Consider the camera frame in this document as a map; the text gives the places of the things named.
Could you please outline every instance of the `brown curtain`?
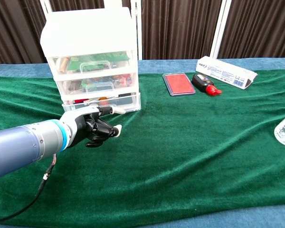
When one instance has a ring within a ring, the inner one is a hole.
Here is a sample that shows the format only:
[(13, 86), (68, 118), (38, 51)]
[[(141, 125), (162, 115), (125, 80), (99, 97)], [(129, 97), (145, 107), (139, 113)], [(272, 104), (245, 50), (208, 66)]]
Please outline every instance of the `brown curtain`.
[(189, 59), (210, 54), (221, 0), (143, 0), (144, 59)]
[[(53, 11), (104, 7), (103, 0), (51, 0)], [(130, 0), (123, 0), (130, 7)], [(46, 63), (40, 36), (46, 19), (40, 0), (0, 0), (0, 64)]]
[(232, 0), (218, 58), (285, 57), (285, 0)]

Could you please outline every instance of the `robotic arm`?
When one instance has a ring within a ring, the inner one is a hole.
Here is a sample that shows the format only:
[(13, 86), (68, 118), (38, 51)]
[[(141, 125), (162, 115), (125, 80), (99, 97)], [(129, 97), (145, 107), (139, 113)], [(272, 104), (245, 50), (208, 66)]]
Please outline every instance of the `robotic arm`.
[(124, 114), (119, 107), (84, 107), (65, 112), (59, 120), (47, 120), (0, 130), (0, 177), (40, 159), (71, 148), (84, 139), (85, 146), (98, 147), (118, 137), (121, 125), (110, 126), (100, 119), (107, 114)]

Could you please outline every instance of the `red object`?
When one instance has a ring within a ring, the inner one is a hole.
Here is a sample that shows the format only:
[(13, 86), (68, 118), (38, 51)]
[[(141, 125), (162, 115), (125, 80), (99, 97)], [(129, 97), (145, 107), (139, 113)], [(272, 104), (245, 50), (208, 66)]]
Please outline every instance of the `red object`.
[(193, 94), (195, 89), (185, 74), (165, 75), (168, 89), (173, 95)]
[(86, 100), (88, 100), (88, 99), (75, 100), (74, 102), (75, 102), (75, 104), (77, 104), (77, 103), (83, 103), (83, 102), (86, 101)]
[(206, 87), (206, 93), (210, 96), (216, 96), (221, 94), (222, 91), (217, 89), (214, 85), (209, 85)]

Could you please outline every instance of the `red bottle cap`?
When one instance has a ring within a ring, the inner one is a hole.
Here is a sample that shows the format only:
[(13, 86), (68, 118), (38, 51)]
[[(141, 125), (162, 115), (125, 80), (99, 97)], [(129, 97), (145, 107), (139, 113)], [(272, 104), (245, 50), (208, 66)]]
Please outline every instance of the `red bottle cap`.
[(217, 89), (214, 85), (209, 85), (206, 87), (206, 93), (210, 96), (216, 96), (222, 93), (221, 90)]

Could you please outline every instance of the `toothpaste box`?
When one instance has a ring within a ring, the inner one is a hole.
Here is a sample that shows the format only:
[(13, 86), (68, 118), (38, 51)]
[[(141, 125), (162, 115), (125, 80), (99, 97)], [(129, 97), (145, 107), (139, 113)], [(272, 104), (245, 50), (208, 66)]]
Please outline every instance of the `toothpaste box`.
[(250, 86), (257, 76), (253, 71), (208, 56), (198, 60), (196, 71), (241, 89)]

